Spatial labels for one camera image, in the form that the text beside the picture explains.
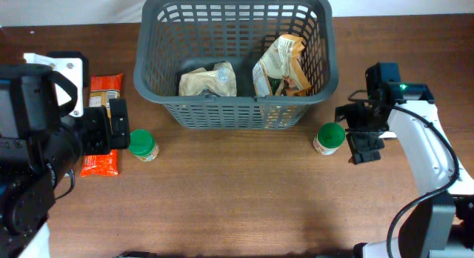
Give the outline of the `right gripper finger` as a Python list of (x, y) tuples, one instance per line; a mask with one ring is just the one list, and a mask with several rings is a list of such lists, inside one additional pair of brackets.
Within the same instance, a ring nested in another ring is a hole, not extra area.
[(356, 104), (347, 104), (339, 106), (335, 109), (334, 122), (341, 122), (343, 120), (345, 120), (347, 123), (351, 123), (356, 120)]
[(375, 133), (348, 133), (347, 143), (354, 165), (375, 162), (381, 159), (379, 151), (385, 147), (383, 139)]

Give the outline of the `green-lid jar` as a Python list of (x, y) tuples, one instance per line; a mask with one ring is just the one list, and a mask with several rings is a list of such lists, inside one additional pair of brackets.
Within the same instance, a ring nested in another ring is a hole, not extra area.
[(135, 130), (130, 134), (129, 151), (143, 162), (153, 161), (159, 153), (159, 146), (147, 130)]
[(335, 153), (345, 140), (345, 129), (335, 122), (324, 124), (313, 140), (313, 147), (322, 155)]

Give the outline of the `orange snack bag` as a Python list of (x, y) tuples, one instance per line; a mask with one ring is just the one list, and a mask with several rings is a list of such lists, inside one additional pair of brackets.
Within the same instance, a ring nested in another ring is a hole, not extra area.
[(279, 36), (253, 67), (256, 95), (305, 96), (311, 87), (301, 67), (303, 38)]

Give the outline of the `white beige pouch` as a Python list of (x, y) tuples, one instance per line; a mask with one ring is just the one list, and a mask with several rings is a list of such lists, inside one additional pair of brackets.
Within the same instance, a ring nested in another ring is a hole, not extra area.
[(181, 76), (178, 86), (180, 96), (199, 96), (205, 92), (217, 96), (237, 96), (236, 74), (229, 62), (217, 63), (212, 70), (200, 67)]

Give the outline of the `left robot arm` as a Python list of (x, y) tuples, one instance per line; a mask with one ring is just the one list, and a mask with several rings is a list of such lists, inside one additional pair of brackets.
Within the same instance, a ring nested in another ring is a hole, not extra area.
[(1, 256), (20, 257), (47, 227), (55, 189), (83, 156), (130, 145), (125, 99), (70, 115), (78, 88), (43, 64), (1, 66)]

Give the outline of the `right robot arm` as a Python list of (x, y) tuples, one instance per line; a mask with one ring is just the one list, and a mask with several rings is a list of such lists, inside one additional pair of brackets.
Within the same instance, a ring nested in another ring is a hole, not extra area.
[(378, 159), (380, 136), (390, 131), (419, 196), (395, 215), (385, 241), (356, 245), (355, 257), (472, 257), (473, 178), (443, 131), (428, 86), (389, 83), (367, 94), (336, 108), (335, 120), (348, 124), (353, 163)]

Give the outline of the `orange pasta packet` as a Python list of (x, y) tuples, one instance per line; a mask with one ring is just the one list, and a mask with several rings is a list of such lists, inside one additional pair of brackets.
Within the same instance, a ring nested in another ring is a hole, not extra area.
[(118, 176), (118, 152), (103, 154), (108, 146), (107, 129), (110, 124), (110, 103), (111, 99), (119, 99), (121, 95), (121, 82), (123, 74), (112, 76), (92, 76), (90, 79), (90, 98), (88, 104), (88, 116), (93, 117), (91, 122), (90, 135), (94, 142), (87, 147), (91, 147), (92, 156), (85, 156), (83, 159), (80, 176), (99, 175), (99, 176)]

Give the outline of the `grey plastic basket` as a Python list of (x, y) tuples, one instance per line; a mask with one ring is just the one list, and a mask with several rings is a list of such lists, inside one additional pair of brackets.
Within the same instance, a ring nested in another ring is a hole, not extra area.
[[(252, 70), (281, 35), (302, 39), (301, 66), (310, 87), (301, 96), (261, 97)], [(237, 94), (180, 96), (183, 74), (229, 62)], [(286, 129), (338, 86), (336, 41), (328, 0), (146, 0), (134, 85), (195, 129)]]

